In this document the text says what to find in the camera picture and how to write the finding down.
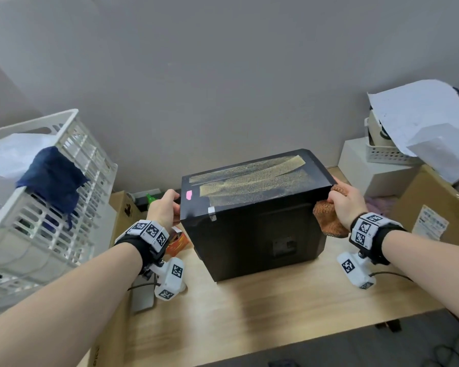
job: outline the wall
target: wall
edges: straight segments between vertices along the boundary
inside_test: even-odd
[[[80,109],[117,188],[301,147],[332,166],[366,91],[459,86],[459,0],[7,0],[0,67],[41,111]]]
[[[0,69],[0,127],[40,116],[41,113]]]

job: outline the wooden table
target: wooden table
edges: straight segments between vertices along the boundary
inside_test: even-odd
[[[336,261],[344,251],[347,239],[329,237],[313,262],[216,284],[184,250],[187,292],[131,318],[125,365],[196,366],[443,308],[397,276],[358,289]]]

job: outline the cleaning rag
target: cleaning rag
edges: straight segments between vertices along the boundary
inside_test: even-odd
[[[331,190],[335,190],[347,196],[347,192],[340,188],[338,185],[333,185]],[[349,236],[349,230],[345,228],[340,220],[338,220],[335,211],[335,205],[327,200],[318,201],[313,209],[313,215],[324,235],[336,238],[345,238]]]
[[[55,209],[67,214],[68,228],[71,229],[71,214],[80,198],[77,189],[87,181],[81,170],[58,148],[47,147],[34,157],[16,186],[30,188]]]

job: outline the person's right arm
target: person's right arm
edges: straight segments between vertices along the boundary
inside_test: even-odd
[[[331,191],[328,201],[335,204],[340,222],[350,230],[354,219],[366,212],[367,207],[358,189],[337,182],[348,195]],[[382,252],[394,266],[459,317],[459,246],[393,230],[384,238]]]

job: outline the white small basket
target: white small basket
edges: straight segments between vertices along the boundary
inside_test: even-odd
[[[55,135],[55,146],[88,178],[77,190],[72,229],[65,215],[26,187],[0,195],[0,312],[92,258],[93,219],[109,202],[117,165],[77,113],[67,110],[0,128],[0,139],[14,133]]]
[[[371,145],[371,137],[369,135],[368,128],[369,118],[364,120],[364,126],[366,129],[366,160],[367,162],[376,163],[394,163],[398,165],[418,165],[422,164],[423,161],[418,157],[411,157],[403,154],[397,147],[384,147]]]

